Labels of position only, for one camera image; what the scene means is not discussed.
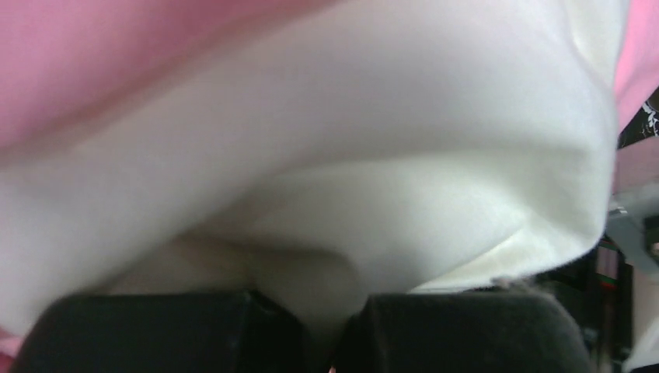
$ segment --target garment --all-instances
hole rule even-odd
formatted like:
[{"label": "garment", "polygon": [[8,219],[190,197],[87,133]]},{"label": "garment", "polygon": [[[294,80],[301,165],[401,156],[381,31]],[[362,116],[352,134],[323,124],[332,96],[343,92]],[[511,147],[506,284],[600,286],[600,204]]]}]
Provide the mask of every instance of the garment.
[{"label": "garment", "polygon": [[[171,13],[154,4],[126,2],[102,28],[117,40],[60,53],[52,68],[34,58],[32,72],[45,69],[9,85],[29,83],[20,97],[3,91],[3,121],[60,124],[0,155],[9,332],[26,333],[53,300],[90,288],[256,286],[322,340],[369,292],[534,274],[600,236],[626,2],[327,2],[240,18],[230,30],[220,26],[232,18],[207,19],[202,5],[217,15],[231,2],[163,3]],[[109,5],[86,6],[96,18],[54,27],[38,45],[87,35],[81,45],[96,46]],[[173,35],[198,16],[205,26],[144,58],[150,32],[188,6],[195,16]],[[153,28],[114,28],[127,14],[139,25],[153,7],[162,10],[148,16]],[[56,14],[87,14],[70,10]],[[121,56],[121,37],[141,41],[131,58],[108,75],[90,67]],[[16,38],[8,51],[47,56]],[[83,62],[69,69],[72,56]],[[20,71],[19,60],[3,69]],[[92,78],[68,85],[76,73]],[[27,133],[19,127],[6,144]]]}]

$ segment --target white cloth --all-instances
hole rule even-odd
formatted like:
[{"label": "white cloth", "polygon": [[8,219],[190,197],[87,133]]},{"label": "white cloth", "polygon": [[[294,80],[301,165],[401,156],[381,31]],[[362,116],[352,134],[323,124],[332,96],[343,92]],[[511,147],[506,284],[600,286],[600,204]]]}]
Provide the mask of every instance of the white cloth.
[{"label": "white cloth", "polygon": [[625,19],[613,0],[353,0],[225,38],[2,155],[0,326],[136,263],[105,289],[256,286],[332,329],[370,292],[573,260],[605,222]]}]

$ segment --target pink and white garment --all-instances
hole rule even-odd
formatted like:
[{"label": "pink and white garment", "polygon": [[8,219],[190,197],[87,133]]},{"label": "pink and white garment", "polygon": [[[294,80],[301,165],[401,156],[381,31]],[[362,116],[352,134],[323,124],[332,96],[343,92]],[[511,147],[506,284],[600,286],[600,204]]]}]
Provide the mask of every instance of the pink and white garment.
[{"label": "pink and white garment", "polygon": [[601,234],[616,135],[659,85],[657,16],[1,0],[0,326],[23,335],[90,288],[249,285],[330,338],[369,292],[573,260]]}]

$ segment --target pink cloth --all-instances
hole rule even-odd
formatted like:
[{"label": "pink cloth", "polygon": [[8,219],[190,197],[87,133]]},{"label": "pink cloth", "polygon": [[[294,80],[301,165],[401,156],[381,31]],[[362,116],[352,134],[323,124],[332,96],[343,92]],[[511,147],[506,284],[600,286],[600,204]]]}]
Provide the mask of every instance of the pink cloth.
[{"label": "pink cloth", "polygon": [[[228,23],[287,0],[0,0],[0,146],[102,99]],[[632,0],[615,77],[622,130],[659,85],[659,2]],[[20,339],[0,330],[0,373]]]}]

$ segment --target white fabric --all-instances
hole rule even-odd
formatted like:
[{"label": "white fabric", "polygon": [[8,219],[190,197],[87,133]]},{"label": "white fabric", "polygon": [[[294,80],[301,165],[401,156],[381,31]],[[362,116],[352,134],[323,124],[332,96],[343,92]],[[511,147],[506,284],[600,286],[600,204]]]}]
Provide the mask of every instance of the white fabric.
[{"label": "white fabric", "polygon": [[138,262],[106,290],[256,286],[331,329],[368,292],[573,260],[604,225],[625,18],[353,0],[224,40],[92,133],[2,156],[0,325]]}]

